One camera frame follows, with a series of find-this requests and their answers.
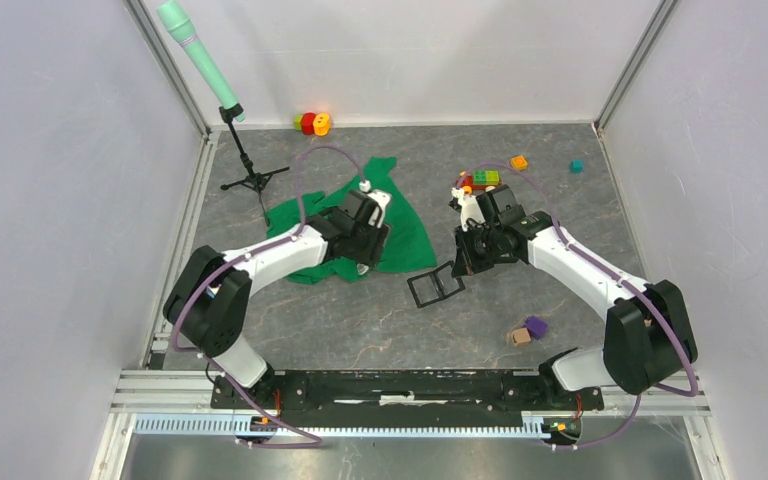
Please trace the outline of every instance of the green fabric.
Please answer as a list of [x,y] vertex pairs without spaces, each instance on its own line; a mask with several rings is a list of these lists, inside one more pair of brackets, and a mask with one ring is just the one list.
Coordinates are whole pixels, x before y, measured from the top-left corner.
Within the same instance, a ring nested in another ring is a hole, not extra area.
[[[419,215],[396,188],[396,184],[388,173],[395,166],[395,157],[372,157],[363,168],[363,173],[372,183],[372,188],[392,195],[390,205],[387,207],[387,216],[384,218],[384,222],[390,224],[392,231],[387,237],[381,262],[378,263],[376,270],[385,273],[404,273],[434,267],[437,265],[437,258],[425,227],[422,226]],[[358,182],[360,177],[355,176],[343,188],[328,197],[323,192],[302,196],[305,214],[310,216],[325,208],[339,205],[349,190],[357,188]],[[299,223],[299,207],[295,199],[289,200],[266,212],[266,216],[270,222],[267,236],[272,238]],[[333,274],[339,275],[348,282],[356,282],[364,277],[357,273],[355,262],[347,258],[338,258],[317,267],[299,270],[287,278],[296,283],[313,285]]]

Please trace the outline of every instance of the white wall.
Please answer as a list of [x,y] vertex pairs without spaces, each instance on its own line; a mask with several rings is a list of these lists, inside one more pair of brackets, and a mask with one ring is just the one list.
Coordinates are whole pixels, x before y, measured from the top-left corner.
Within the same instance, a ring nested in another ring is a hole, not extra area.
[[768,2],[681,2],[607,141],[649,273],[684,291],[731,472],[768,478]]
[[[145,3],[154,13],[165,1]],[[246,124],[313,110],[345,125],[593,120],[658,1],[179,3]],[[162,36],[208,122],[220,124],[216,98]]]
[[198,138],[119,1],[0,1],[0,479],[87,478]]

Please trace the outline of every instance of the purple cube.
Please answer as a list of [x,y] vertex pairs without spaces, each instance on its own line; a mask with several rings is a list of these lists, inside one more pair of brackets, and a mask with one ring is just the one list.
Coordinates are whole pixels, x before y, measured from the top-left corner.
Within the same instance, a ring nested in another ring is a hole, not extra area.
[[546,332],[549,330],[549,324],[544,322],[539,317],[526,318],[525,325],[523,326],[528,329],[528,333],[531,334],[531,337],[536,338],[537,340],[545,337]]

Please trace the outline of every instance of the mint green tube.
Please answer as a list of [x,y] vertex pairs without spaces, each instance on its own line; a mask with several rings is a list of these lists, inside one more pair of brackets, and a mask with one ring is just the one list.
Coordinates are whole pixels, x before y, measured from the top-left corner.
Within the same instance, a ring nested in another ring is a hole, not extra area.
[[[169,35],[181,45],[187,56],[190,57],[193,65],[196,66],[201,76],[204,77],[204,81],[207,82],[216,98],[219,99],[219,103],[226,109],[240,103],[237,100],[237,96],[234,95],[234,91],[231,90],[231,86],[228,85],[225,77],[222,76],[222,72],[219,71],[219,67],[213,63],[213,59],[210,58],[207,49],[204,48],[201,40],[199,40],[196,28],[193,26],[193,22],[190,21],[187,12],[178,5],[178,2],[170,0],[157,7],[157,15],[160,17],[160,21],[163,22],[163,26],[166,27],[166,31],[169,32]],[[238,121],[242,122],[245,119],[246,115],[244,113],[237,116]]]

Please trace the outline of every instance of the tripod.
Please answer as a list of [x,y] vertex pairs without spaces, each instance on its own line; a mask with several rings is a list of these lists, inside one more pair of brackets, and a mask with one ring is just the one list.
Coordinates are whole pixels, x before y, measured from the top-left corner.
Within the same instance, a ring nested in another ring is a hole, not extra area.
[[246,168],[246,178],[237,180],[233,183],[221,185],[219,188],[222,190],[228,190],[231,187],[241,185],[257,192],[257,200],[260,202],[260,208],[263,210],[263,220],[266,222],[266,226],[269,227],[269,219],[266,217],[266,207],[263,205],[263,191],[266,189],[266,184],[272,180],[272,176],[276,173],[286,172],[290,167],[279,168],[278,170],[272,170],[271,172],[258,173],[254,171],[254,162],[249,158],[249,154],[243,150],[243,144],[240,142],[240,137],[237,136],[237,130],[234,128],[234,117],[243,113],[243,107],[240,104],[236,104],[229,110],[224,107],[219,107],[219,115],[222,116],[222,121],[228,125],[228,130],[231,132],[231,136],[234,137],[234,143],[237,144],[237,150],[240,151],[240,161],[243,162],[243,166]]

